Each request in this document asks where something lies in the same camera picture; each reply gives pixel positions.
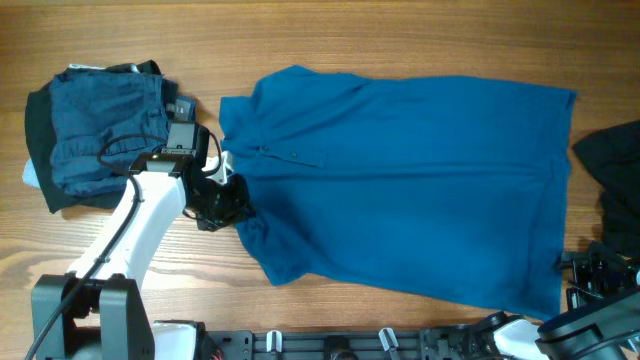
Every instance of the folded clothing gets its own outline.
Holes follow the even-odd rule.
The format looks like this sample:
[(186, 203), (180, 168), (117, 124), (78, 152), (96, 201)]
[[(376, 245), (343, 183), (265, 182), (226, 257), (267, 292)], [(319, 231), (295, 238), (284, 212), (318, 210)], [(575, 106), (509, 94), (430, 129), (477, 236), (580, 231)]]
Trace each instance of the folded clothing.
[[(117, 65), (104, 69), (106, 72), (132, 72), (131, 64)], [(161, 75), (158, 65), (149, 60), (135, 66), (135, 72)], [(86, 67), (70, 67), (66, 72), (95, 71)], [(74, 196), (66, 194), (58, 188), (52, 179), (51, 153), (56, 145), (56, 134), (51, 121), (51, 94), (49, 86), (44, 85), (40, 90), (29, 94), (25, 109), (25, 137), (27, 149), (31, 156), (37, 182), (51, 213), (73, 205), (85, 205), (104, 209), (111, 209), (118, 205), (123, 191), (99, 194), (90, 197)], [(163, 101), (174, 102), (177, 94), (177, 84), (164, 81), (162, 89)]]
[[(51, 153), (53, 182), (66, 194), (93, 196), (122, 191), (126, 177), (98, 163), (109, 141), (123, 135), (169, 135), (162, 101), (163, 78), (144, 73), (65, 72), (50, 86), (57, 143)], [(142, 137), (117, 142), (105, 161), (128, 168), (141, 152), (162, 142)]]
[(640, 257), (640, 120), (590, 134), (573, 150), (605, 189), (602, 242)]
[(270, 281), (305, 273), (548, 319), (560, 312), (573, 91), (295, 66), (223, 98), (222, 147)]

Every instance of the cable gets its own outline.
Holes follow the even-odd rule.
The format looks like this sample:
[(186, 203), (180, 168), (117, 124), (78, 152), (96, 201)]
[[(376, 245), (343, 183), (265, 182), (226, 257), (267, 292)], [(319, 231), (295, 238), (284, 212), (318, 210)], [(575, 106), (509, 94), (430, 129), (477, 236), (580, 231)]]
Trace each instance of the cable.
[(612, 336), (608, 339), (602, 340), (597, 344), (593, 344), (591, 346), (587, 346), (586, 348), (578, 351), (575, 355), (573, 355), (572, 357), (569, 358), (569, 360), (578, 360), (578, 359), (582, 359), (583, 357), (590, 355), (598, 350), (602, 350), (603, 348), (606, 348), (607, 346), (611, 346), (614, 345), (616, 343), (625, 341), (625, 340), (629, 340), (632, 339), (634, 337), (638, 337), (640, 336), (640, 329), (636, 329), (636, 330), (631, 330), (631, 331), (627, 331), (627, 332), (623, 332), (620, 335), (616, 335), (616, 336)]
[(211, 170), (203, 171), (202, 173), (204, 174), (205, 177), (211, 176), (217, 173), (218, 170), (220, 170), (220, 166), (222, 166), (222, 150), (220, 149), (220, 143), (218, 142), (218, 138), (216, 138), (216, 136), (213, 135), (212, 132), (209, 132), (209, 136), (211, 136), (211, 138), (213, 139), (213, 142), (216, 144), (216, 149), (218, 150), (218, 164), (216, 165), (215, 168)]
[(182, 210), (182, 215), (184, 215), (184, 217), (186, 217), (187, 219), (191, 219), (191, 220), (198, 220), (198, 219), (196, 219), (196, 217), (195, 217), (195, 216), (190, 215), (190, 214), (187, 212), (187, 210), (186, 210), (186, 209), (185, 209), (185, 210)]
[(567, 283), (569, 285), (573, 286), (574, 289), (576, 289), (576, 290), (578, 290), (580, 292), (583, 292), (583, 293), (585, 293), (585, 294), (587, 294), (589, 296), (593, 296), (596, 299), (604, 299), (604, 297), (602, 295), (600, 295), (600, 294), (592, 293), (591, 291), (589, 291), (587, 289), (581, 288), (580, 285), (578, 285), (578, 283), (573, 281), (573, 280), (569, 280), (569, 281), (567, 281)]
[(135, 215), (136, 210), (140, 205), (140, 202), (141, 202), (140, 185), (138, 184), (136, 179), (133, 177), (133, 175), (128, 174), (126, 170), (119, 167), (118, 165), (111, 164), (102, 160), (102, 155), (107, 151), (109, 146), (115, 144), (118, 141), (134, 138), (134, 137), (144, 137), (149, 139), (155, 139), (158, 141), (166, 141), (161, 137), (153, 136), (153, 135), (146, 135), (146, 134), (124, 135), (109, 141), (98, 152), (97, 159), (100, 164), (107, 166), (108, 168), (127, 176), (128, 180), (131, 181), (131, 184), (133, 185), (133, 190), (134, 190), (134, 196), (133, 196), (133, 202), (131, 204), (131, 208), (129, 209), (129, 212), (127, 213), (127, 216), (124, 218), (124, 221), (122, 222), (122, 224), (120, 224), (116, 232), (113, 234), (113, 237), (111, 238), (111, 240), (109, 240), (109, 243), (107, 244), (107, 246), (105, 246), (104, 250), (102, 250), (102, 253), (100, 254), (100, 256), (98, 256), (95, 259), (94, 264), (89, 268), (89, 270), (84, 274), (84, 276), (80, 280), (78, 280), (78, 282), (73, 286), (73, 288), (71, 288), (71, 290), (67, 293), (67, 295), (65, 295), (65, 297), (62, 299), (62, 301), (60, 301), (60, 304), (58, 304), (55, 310), (53, 310), (53, 312), (51, 313), (51, 316), (42, 327), (42, 330), (40, 330), (40, 333), (38, 333), (38, 336), (33, 341), (33, 344), (31, 344), (31, 347), (29, 348), (29, 351), (25, 356), (25, 360), (33, 359), (33, 357), (38, 352), (38, 348), (40, 347), (40, 345), (42, 345), (44, 338), (47, 336), (47, 334), (49, 333), (49, 330), (51, 330), (51, 328), (53, 327), (53, 324), (55, 324), (58, 317), (62, 315), (62, 313), (65, 311), (65, 308), (68, 307), (71, 304), (71, 302), (75, 299), (75, 297), (78, 295), (78, 293), (80, 292), (84, 284), (86, 284), (87, 281), (91, 279), (93, 274), (95, 274), (95, 272), (98, 271), (98, 269), (104, 263), (107, 262), (107, 257), (111, 253), (111, 250), (113, 250), (113, 247), (118, 243), (118, 240), (120, 240), (120, 237), (129, 226), (131, 219), (133, 219), (133, 216)]
[(102, 160), (102, 155), (104, 155), (104, 153), (107, 151), (107, 149), (111, 145), (113, 145), (113, 144), (115, 144), (115, 143), (117, 143), (119, 141), (122, 141), (122, 140), (125, 140), (125, 139), (130, 139), (130, 138), (147, 138), (147, 139), (158, 140), (158, 141), (161, 141), (163, 143), (165, 141), (167, 141), (167, 139), (163, 139), (163, 138), (161, 138), (159, 136), (147, 135), (147, 134), (131, 134), (131, 135), (118, 136), (117, 138), (115, 138), (115, 139), (109, 141), (108, 143), (106, 143), (102, 147), (102, 149), (100, 149), (100, 151), (98, 151), (98, 157), (97, 157), (98, 158), (98, 162), (101, 165), (104, 165), (104, 166), (108, 167), (109, 169), (111, 169), (111, 170), (113, 170), (113, 171), (115, 171), (115, 172), (117, 172), (119, 174), (127, 176), (127, 173), (128, 173), (127, 169), (122, 168), (122, 167), (120, 167), (120, 166), (118, 166), (116, 164), (112, 164), (112, 163), (109, 163), (109, 162), (106, 162), (106, 161)]

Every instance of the blue shirt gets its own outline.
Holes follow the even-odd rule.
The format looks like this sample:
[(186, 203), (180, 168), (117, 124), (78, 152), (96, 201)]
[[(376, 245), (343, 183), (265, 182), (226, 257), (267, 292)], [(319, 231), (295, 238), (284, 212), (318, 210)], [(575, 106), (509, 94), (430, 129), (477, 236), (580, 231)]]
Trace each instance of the blue shirt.
[(560, 312), (569, 90), (294, 66), (222, 100), (274, 285), (306, 273), (548, 319)]

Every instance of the black mount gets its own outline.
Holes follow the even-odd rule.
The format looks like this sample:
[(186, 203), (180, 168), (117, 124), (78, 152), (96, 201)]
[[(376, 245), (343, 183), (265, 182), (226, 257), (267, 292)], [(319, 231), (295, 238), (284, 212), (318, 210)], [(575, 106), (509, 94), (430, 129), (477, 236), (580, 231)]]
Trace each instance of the black mount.
[[(540, 339), (536, 344), (552, 359), (570, 359), (588, 346), (639, 327), (640, 288), (634, 288), (545, 322), (538, 329)], [(582, 359), (624, 360), (626, 357), (618, 344), (612, 344)]]
[(565, 252), (558, 264), (571, 270), (574, 287), (567, 289), (567, 305), (573, 311), (586, 304), (638, 286), (640, 259), (628, 259), (600, 242), (592, 242), (585, 252)]
[[(395, 332), (402, 360), (465, 360), (499, 354), (493, 331), (521, 316), (495, 313), (477, 324)], [(211, 331), (228, 360), (389, 360), (377, 332), (283, 333), (282, 353), (267, 352), (267, 335)]]
[[(31, 293), (33, 330), (38, 334), (66, 293), (73, 275), (43, 275)], [(100, 311), (100, 327), (77, 327), (75, 318)], [(114, 276), (87, 282), (75, 301), (56, 320), (37, 359), (153, 360), (155, 344), (135, 280)]]
[(244, 178), (233, 175), (225, 185), (202, 171), (209, 147), (209, 130), (193, 121), (173, 121), (167, 146), (161, 153), (143, 153), (129, 172), (164, 172), (181, 177), (187, 209), (193, 211), (198, 230), (216, 231), (253, 216)]

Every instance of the folded blue jeans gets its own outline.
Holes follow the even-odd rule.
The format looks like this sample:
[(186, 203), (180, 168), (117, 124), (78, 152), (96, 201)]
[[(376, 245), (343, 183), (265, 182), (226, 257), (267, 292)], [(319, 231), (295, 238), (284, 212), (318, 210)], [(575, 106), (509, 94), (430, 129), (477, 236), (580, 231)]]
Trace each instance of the folded blue jeans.
[(464, 76), (267, 76), (220, 109), (256, 211), (240, 239), (275, 285), (315, 273), (553, 317), (575, 97)]
[[(122, 135), (168, 137), (163, 81), (160, 75), (131, 72), (56, 75), (49, 88), (57, 138), (51, 153), (55, 185), (76, 196), (124, 190), (126, 177), (100, 165), (96, 156), (107, 142)], [(126, 169), (138, 154), (161, 144), (146, 138), (125, 139), (109, 147), (103, 160)]]

